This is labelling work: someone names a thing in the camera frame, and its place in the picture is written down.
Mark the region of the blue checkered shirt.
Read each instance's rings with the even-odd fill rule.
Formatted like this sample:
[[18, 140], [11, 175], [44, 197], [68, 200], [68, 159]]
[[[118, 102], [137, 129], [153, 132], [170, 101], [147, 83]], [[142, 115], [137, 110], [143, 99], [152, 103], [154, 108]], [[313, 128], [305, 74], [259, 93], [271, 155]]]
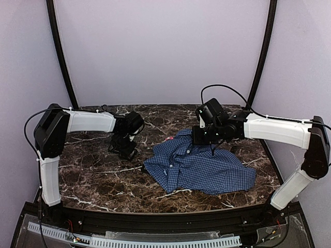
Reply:
[[187, 189], [217, 195], [254, 187], [254, 168], [244, 166], [227, 150], [193, 144], [191, 135], [190, 129], [180, 130], [154, 146], [153, 156], [143, 163], [167, 193]]

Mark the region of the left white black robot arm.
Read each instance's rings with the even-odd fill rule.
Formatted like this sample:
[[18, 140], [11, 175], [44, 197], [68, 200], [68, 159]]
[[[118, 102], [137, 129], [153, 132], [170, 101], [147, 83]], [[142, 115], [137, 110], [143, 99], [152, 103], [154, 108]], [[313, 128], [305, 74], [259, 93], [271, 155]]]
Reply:
[[135, 111], [120, 115], [106, 110], [74, 110], [51, 104], [40, 114], [42, 117], [33, 133], [33, 148], [39, 164], [41, 197], [49, 207], [61, 203], [58, 168], [69, 134], [109, 133], [109, 151], [131, 161], [137, 154], [134, 138], [145, 126], [143, 117]]

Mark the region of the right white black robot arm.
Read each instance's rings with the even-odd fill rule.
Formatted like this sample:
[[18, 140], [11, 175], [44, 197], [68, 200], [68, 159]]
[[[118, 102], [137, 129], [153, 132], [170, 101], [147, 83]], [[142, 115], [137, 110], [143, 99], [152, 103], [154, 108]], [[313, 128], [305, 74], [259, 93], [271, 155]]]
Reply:
[[325, 177], [330, 167], [330, 127], [320, 116], [311, 119], [287, 119], [237, 110], [229, 114], [215, 99], [199, 106], [195, 114], [199, 124], [192, 128], [196, 145], [216, 145], [236, 139], [264, 140], [304, 150], [301, 165], [271, 195], [269, 204], [282, 210], [309, 184]]

